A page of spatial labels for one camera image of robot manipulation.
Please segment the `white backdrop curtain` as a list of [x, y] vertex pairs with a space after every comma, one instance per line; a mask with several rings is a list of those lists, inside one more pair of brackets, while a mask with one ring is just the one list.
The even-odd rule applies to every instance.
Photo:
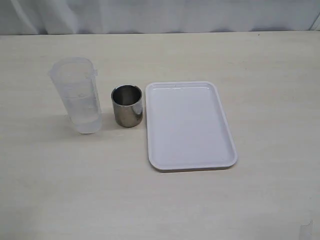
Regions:
[[3, 0], [2, 35], [308, 31], [317, 0]]

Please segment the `stainless steel cup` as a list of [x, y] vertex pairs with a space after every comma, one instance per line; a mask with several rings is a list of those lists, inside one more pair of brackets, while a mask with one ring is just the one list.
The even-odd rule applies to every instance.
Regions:
[[115, 121], [124, 128], [139, 125], [143, 119], [143, 93], [133, 84], [119, 85], [111, 92]]

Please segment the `clear plastic measuring jug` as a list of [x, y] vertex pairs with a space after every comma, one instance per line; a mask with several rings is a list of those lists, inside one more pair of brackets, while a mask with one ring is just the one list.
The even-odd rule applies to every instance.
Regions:
[[93, 134], [102, 127], [102, 111], [96, 85], [97, 70], [84, 57], [56, 62], [48, 72], [74, 129]]

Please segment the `white rectangular plastic tray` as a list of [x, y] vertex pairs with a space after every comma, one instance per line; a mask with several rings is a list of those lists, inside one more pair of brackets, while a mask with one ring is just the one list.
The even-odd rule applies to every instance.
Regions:
[[227, 169], [238, 154], [217, 88], [208, 81], [145, 88], [150, 164], [162, 172]]

